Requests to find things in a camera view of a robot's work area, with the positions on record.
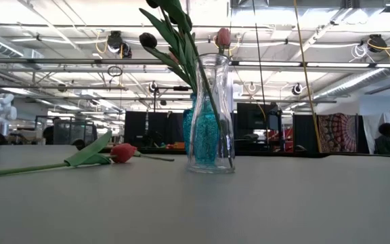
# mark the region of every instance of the white table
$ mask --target white table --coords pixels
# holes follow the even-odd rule
[[[0,169],[75,151],[0,147]],[[168,157],[0,177],[0,243],[390,243],[390,158],[238,157],[210,175]]]

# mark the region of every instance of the red tulip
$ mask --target red tulip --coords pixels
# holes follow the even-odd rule
[[[231,45],[230,30],[228,30],[227,28],[221,28],[217,32],[215,42],[216,42],[216,45],[218,45],[219,47],[229,48]]]
[[[112,158],[112,160],[115,163],[126,163],[131,157],[134,156],[136,150],[136,147],[128,143],[116,145],[111,150],[111,156],[115,156]]]

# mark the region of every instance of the white robot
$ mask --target white robot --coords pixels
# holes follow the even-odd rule
[[[18,111],[12,106],[13,94],[0,94],[0,132],[8,135],[10,121],[15,120]]]

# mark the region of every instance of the patterned fabric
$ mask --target patterned fabric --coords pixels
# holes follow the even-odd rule
[[[356,152],[354,115],[318,115],[318,131],[323,153]]]

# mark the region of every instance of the clear glass bottle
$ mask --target clear glass bottle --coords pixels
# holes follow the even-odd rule
[[[220,54],[203,54],[200,60],[219,115],[221,131],[197,63],[198,90],[190,132],[188,169],[201,173],[232,173],[235,170],[234,135],[225,88],[230,61],[227,56]]]

